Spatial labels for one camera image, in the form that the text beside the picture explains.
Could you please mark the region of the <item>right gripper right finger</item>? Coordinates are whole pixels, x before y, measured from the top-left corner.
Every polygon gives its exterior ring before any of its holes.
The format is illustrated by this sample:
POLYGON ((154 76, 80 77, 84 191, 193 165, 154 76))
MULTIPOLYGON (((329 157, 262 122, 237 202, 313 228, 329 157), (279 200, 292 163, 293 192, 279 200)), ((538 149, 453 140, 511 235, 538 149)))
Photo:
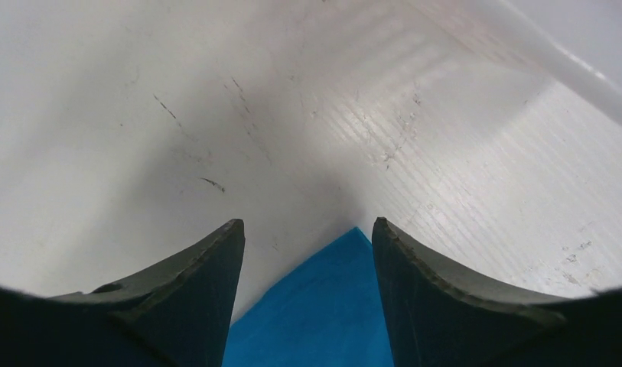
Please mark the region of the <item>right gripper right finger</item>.
POLYGON ((581 298, 527 290, 383 217, 372 245, 397 366, 622 366, 622 288, 581 298))

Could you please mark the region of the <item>blue t shirt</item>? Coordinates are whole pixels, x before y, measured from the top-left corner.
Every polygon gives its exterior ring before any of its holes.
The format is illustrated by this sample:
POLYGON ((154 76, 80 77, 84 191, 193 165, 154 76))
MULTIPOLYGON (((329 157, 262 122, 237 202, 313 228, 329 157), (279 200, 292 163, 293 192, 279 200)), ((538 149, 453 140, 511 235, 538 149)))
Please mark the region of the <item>blue t shirt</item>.
POLYGON ((231 327, 224 366, 391 366, 372 245, 358 228, 273 285, 231 327))

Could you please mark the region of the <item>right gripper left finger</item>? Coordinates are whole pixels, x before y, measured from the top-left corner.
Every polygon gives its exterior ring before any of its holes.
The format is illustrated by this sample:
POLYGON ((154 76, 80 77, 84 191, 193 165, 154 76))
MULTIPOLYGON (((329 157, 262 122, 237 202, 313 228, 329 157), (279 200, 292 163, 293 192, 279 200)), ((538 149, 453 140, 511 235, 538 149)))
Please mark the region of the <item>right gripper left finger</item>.
POLYGON ((0 366, 220 366, 244 248, 232 219, 88 294, 0 287, 0 366))

